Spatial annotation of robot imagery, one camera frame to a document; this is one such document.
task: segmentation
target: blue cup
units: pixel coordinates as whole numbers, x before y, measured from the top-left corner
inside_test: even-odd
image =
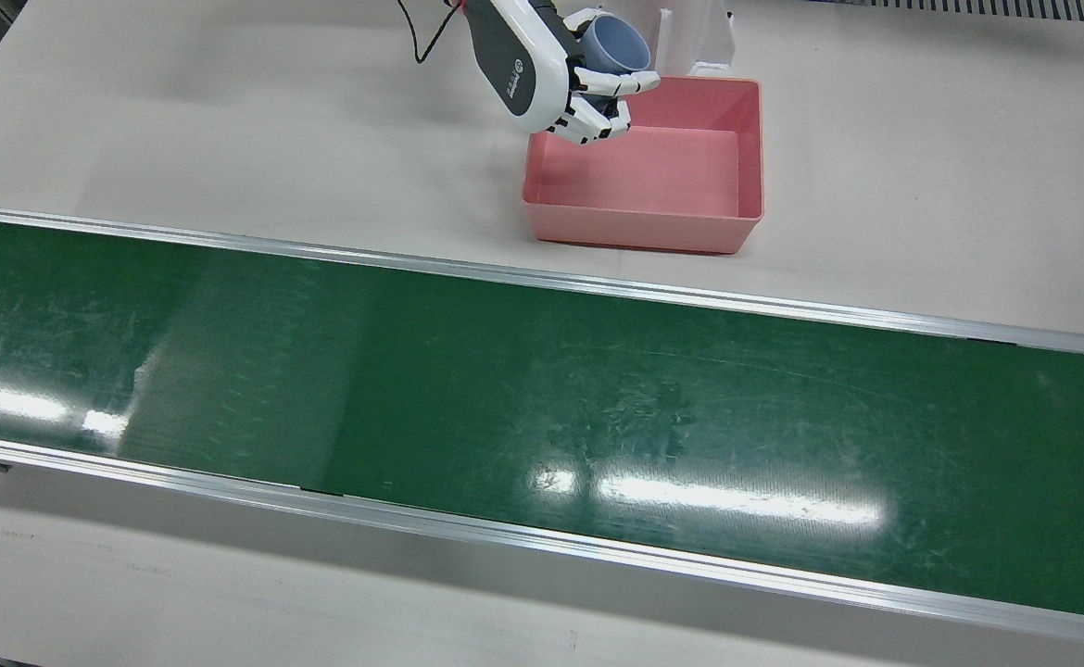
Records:
[[[583,47],[585,66],[598,73],[647,70],[653,56],[648,52],[648,43],[636,33],[636,28],[612,14],[592,18],[579,43]],[[602,94],[585,94],[585,98],[601,112],[612,101],[612,98]]]

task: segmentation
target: white table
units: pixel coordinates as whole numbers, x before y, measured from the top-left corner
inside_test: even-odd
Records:
[[[127,667],[1084,667],[1083,642],[33,467],[0,473],[0,655]]]
[[[767,190],[735,257],[534,241],[466,27],[416,66],[392,1],[30,3],[0,207],[1084,334],[1084,24],[733,9]]]

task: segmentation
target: conveyor belt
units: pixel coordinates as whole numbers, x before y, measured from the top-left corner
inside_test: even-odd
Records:
[[[0,225],[0,439],[1084,613],[1084,355]]]

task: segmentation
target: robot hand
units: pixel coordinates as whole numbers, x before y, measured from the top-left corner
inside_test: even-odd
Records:
[[[618,137],[631,124],[623,94],[660,82],[656,72],[614,75],[583,66],[577,39],[603,10],[560,18],[551,0],[452,1],[462,3],[480,72],[526,131],[553,131],[573,143]],[[584,94],[609,101],[601,111]]]

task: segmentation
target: pink plastic bin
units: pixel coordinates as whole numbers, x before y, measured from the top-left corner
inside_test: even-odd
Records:
[[[732,254],[763,216],[761,86],[661,77],[628,98],[632,130],[577,146],[530,138],[533,235],[564,244]]]

